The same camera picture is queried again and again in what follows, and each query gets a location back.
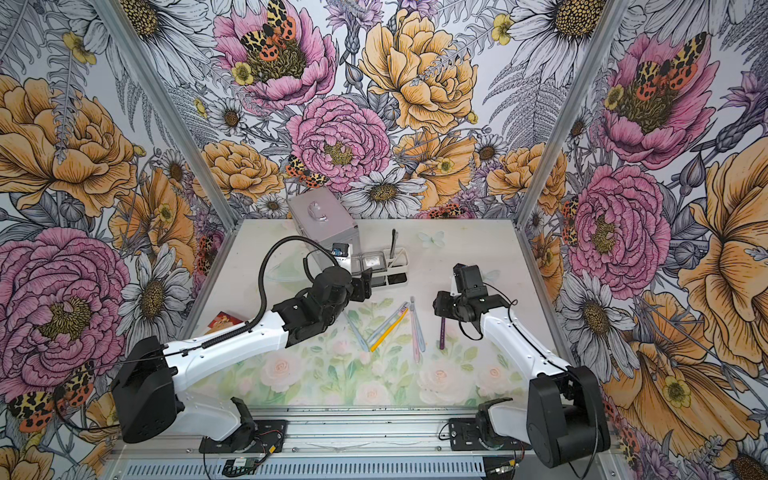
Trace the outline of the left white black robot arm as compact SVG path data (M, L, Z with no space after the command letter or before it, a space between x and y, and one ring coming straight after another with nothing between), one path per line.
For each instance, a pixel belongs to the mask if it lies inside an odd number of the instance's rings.
M371 270L353 276L328 267L311 287L276 304L253 326L166 344L157 337L141 340L111 385L122 440L138 444L163 433L199 434L202 453L251 449L258 424L245 402L193 394L191 387L236 363L324 333L349 303L370 298L371 281Z

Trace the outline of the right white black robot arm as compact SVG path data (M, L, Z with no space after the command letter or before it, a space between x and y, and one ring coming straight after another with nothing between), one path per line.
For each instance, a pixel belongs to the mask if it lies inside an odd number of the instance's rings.
M539 341L516 317L512 301L492 294L476 265L454 265L452 289L433 302L436 316L472 326L527 381L524 402L500 398L479 405L474 418L449 420L454 451L529 448L546 467L587 459L611 445L596 375L575 367Z

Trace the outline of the light blue toothbrush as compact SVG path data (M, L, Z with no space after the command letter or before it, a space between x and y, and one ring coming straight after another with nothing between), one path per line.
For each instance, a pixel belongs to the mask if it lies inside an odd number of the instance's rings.
M355 325L354 321L352 320L352 318L349 316L349 314L347 312L344 313L344 317L347 320L347 324L349 326L349 329L352 331L352 333L355 336L356 340L360 344L361 349L363 351L367 352L367 353L370 353L371 350L370 350L370 347L369 347L368 343L366 342L366 339L362 336L360 330L356 327L356 325Z

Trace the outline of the black toothbrush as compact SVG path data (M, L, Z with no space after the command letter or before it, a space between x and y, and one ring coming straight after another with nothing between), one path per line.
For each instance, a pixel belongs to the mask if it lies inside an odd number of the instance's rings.
M390 243L390 249L389 249L389 260L394 260L395 258L395 251L396 251L396 244L398 239L398 232L395 228L391 230L391 243Z

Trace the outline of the yellow toothbrush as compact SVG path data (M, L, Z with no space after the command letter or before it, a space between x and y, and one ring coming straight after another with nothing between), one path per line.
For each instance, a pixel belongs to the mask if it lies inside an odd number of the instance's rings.
M403 322L409 313L409 307L403 307L398 310L394 316L383 326L383 330L373 337L369 351L375 352L384 340L395 331L395 329Z

